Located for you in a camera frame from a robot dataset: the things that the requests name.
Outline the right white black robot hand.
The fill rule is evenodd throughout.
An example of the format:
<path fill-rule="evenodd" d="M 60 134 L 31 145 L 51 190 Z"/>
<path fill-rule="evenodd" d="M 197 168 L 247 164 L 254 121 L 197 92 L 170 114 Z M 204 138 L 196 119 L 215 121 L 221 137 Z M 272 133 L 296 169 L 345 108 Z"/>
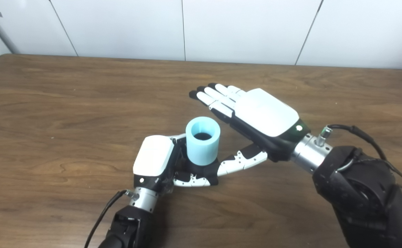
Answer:
<path fill-rule="evenodd" d="M 250 155 L 240 149 L 216 165 L 217 176 L 251 168 L 265 160 L 291 159 L 297 144 L 310 133 L 296 110 L 261 88 L 250 91 L 210 83 L 190 91 L 219 120 L 249 139 Z"/>

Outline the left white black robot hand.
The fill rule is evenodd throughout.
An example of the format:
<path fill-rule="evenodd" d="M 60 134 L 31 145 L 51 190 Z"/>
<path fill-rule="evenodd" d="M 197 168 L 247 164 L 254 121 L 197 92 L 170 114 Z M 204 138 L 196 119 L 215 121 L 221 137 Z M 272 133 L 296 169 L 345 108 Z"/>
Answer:
<path fill-rule="evenodd" d="M 214 168 L 195 165 L 187 154 L 186 134 L 151 135 L 143 140 L 133 165 L 134 187 L 144 187 L 158 195 L 169 194 L 174 187 L 209 187 L 219 184 Z"/>

